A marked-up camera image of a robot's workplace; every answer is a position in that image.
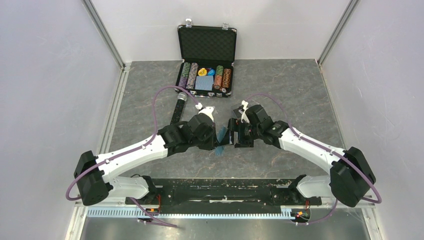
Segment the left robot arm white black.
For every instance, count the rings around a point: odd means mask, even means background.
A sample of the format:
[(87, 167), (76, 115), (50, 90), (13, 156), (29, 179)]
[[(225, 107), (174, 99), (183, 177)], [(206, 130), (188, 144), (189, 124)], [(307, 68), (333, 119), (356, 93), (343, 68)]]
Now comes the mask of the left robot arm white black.
[(77, 186), (83, 205), (92, 206), (106, 198), (134, 198), (153, 203), (157, 190), (148, 176), (122, 177), (121, 174), (157, 159), (186, 152), (189, 148), (213, 150), (215, 123), (210, 113), (202, 110), (189, 121), (170, 124), (149, 138), (122, 149), (94, 155), (81, 154), (74, 171), (72, 186)]

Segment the clear box with gold cards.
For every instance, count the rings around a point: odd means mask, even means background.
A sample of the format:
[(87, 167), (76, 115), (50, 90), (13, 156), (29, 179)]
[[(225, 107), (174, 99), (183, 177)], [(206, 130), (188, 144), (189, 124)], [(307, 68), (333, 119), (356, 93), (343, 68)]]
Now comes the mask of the clear box with gold cards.
[(244, 112), (244, 106), (243, 105), (233, 105), (231, 107), (231, 116), (235, 119), (240, 119), (242, 117), (242, 114)]

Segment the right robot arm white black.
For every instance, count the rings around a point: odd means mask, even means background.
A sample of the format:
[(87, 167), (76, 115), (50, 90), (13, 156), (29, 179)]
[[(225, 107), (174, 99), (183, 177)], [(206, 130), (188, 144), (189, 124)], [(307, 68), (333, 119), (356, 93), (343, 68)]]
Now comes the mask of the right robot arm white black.
[(334, 197), (348, 207), (366, 200), (376, 178), (363, 152), (334, 147), (299, 132), (282, 120), (274, 121), (260, 105), (241, 105), (234, 110), (227, 130), (218, 137), (220, 146), (252, 148), (255, 140), (294, 153), (326, 172), (322, 176), (299, 176), (289, 189), (289, 199), (302, 204), (308, 198)]

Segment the light blue card holder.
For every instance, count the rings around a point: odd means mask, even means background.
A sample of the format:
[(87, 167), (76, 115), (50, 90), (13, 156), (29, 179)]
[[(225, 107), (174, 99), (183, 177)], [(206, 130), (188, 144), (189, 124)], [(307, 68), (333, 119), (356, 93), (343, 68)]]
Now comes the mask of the light blue card holder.
[[(219, 132), (217, 133), (216, 137), (217, 137), (217, 141), (220, 144), (222, 142), (222, 140), (224, 139), (226, 132), (227, 132), (227, 128), (225, 126), (223, 126)], [(223, 152), (224, 152), (224, 146), (219, 145), (215, 148), (214, 153), (217, 157), (222, 156)]]

